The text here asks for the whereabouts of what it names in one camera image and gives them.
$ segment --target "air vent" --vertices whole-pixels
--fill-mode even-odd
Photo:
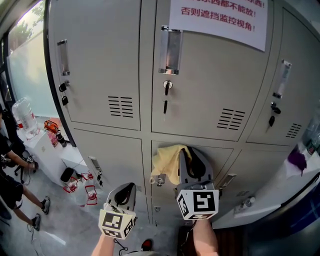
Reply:
[[[131,97],[108,96],[108,101],[111,116],[125,118],[134,117],[134,107],[132,105]]]
[[[223,108],[217,128],[238,131],[245,117],[245,112]]]
[[[300,124],[293,123],[285,137],[294,139],[297,136],[300,129],[301,129]]]
[[[236,197],[244,197],[246,194],[248,194],[249,191],[246,190],[246,191],[240,191],[238,194],[236,194],[235,196]]]
[[[142,192],[142,187],[141,186],[135,186],[136,187],[136,191]]]

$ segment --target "sneaker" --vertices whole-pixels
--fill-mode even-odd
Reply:
[[[35,217],[32,219],[32,226],[36,231],[40,230],[40,220],[41,218],[39,213],[37,213]]]
[[[47,215],[49,213],[49,209],[50,209],[50,198],[48,196],[46,196],[41,203],[42,203],[41,209],[44,212],[44,214]]]
[[[152,249],[152,240],[147,239],[141,245],[141,252],[150,252]]]

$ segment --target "tree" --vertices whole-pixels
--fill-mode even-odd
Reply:
[[[10,45],[9,49],[10,52],[13,52],[17,49],[20,45],[26,42],[32,35],[32,28],[28,28],[28,24],[24,21],[19,25],[15,26],[10,31]]]
[[[38,16],[38,19],[33,22],[33,26],[35,27],[39,22],[44,21],[44,14],[45,14],[45,1],[41,0],[37,6],[33,7],[31,12]]]

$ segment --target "locker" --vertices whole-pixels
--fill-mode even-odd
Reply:
[[[281,99],[273,96],[282,75],[282,60],[292,64]],[[320,42],[290,12],[283,9],[281,49],[272,88],[263,110],[248,138],[248,142],[294,145],[301,138],[314,114],[319,100]],[[271,102],[281,110],[273,113]],[[275,116],[272,127],[268,121]]]
[[[50,11],[59,79],[70,83],[65,94],[73,122],[140,130],[141,1],[123,4],[57,1]]]
[[[88,157],[97,160],[102,172],[102,189],[109,192],[122,184],[135,183],[136,210],[148,214],[141,140],[79,129],[74,130],[74,136],[86,164],[96,175],[96,164]]]
[[[155,220],[160,219],[183,219],[179,205],[175,198],[152,197],[152,216]]]
[[[274,3],[268,4],[265,52],[226,38],[183,31],[178,75],[159,73],[161,27],[170,1],[157,2],[152,131],[238,141],[256,102],[271,48]],[[173,86],[165,96],[165,81]],[[164,115],[164,101],[168,101]]]
[[[247,197],[254,195],[278,171],[287,155],[288,152],[280,151],[242,150],[216,187],[220,188],[228,175],[236,175],[222,190],[219,216],[231,210],[228,209],[231,205],[234,207]]]
[[[175,145],[177,143],[168,143],[168,142],[160,142],[160,141],[152,141],[152,155],[157,154],[158,148],[169,147]],[[212,168],[213,168],[213,179],[217,177],[222,167],[225,165],[229,156],[231,155],[233,149],[230,148],[218,148],[218,147],[209,147],[209,146],[195,146],[188,145],[199,150],[206,159],[209,160]],[[177,186],[172,184],[169,179],[166,177],[165,183],[162,186],[157,186],[157,184],[152,185],[152,197],[156,198],[167,198],[168,200],[172,200],[175,198],[174,189]]]

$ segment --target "towel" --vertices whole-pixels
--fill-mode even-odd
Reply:
[[[149,181],[151,184],[155,183],[153,176],[158,176],[160,174],[166,174],[172,184],[180,184],[178,170],[180,166],[179,155],[182,149],[185,150],[188,157],[188,162],[190,163],[192,157],[186,145],[173,145],[158,148],[157,155],[152,158],[154,169],[151,172]]]

